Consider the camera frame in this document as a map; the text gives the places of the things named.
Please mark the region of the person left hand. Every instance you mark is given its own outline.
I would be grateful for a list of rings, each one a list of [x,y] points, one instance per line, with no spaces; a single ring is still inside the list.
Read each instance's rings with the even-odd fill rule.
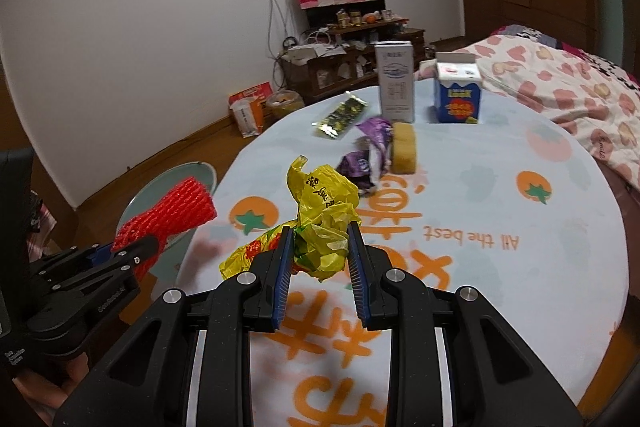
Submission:
[[[26,402],[47,426],[52,425],[54,413],[89,373],[88,355],[81,353],[65,363],[66,381],[61,386],[43,376],[26,371],[14,378],[14,385]]]

